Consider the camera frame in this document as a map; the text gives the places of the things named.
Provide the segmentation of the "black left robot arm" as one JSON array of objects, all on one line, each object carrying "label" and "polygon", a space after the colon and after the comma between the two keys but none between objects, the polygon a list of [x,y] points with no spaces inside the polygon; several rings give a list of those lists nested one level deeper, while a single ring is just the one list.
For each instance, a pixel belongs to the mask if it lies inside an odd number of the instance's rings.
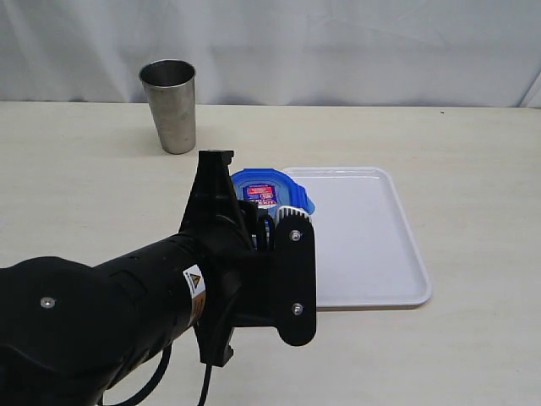
[{"label": "black left robot arm", "polygon": [[316,255],[305,189],[271,169],[230,173],[232,151],[201,151],[179,230],[97,266],[42,256],[1,271],[1,402],[100,405],[153,358],[143,402],[193,330],[207,370],[240,327],[291,346],[316,333]]}]

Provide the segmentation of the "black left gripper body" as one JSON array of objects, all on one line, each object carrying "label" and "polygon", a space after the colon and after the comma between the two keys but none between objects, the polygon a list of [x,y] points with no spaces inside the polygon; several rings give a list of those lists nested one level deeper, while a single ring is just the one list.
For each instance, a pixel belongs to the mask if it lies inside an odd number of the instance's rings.
[{"label": "black left gripper body", "polygon": [[311,221],[274,220],[235,194],[233,151],[200,151],[179,233],[194,243],[206,285],[195,324],[203,363],[224,366],[237,327],[273,327],[303,346],[315,336],[316,259]]}]

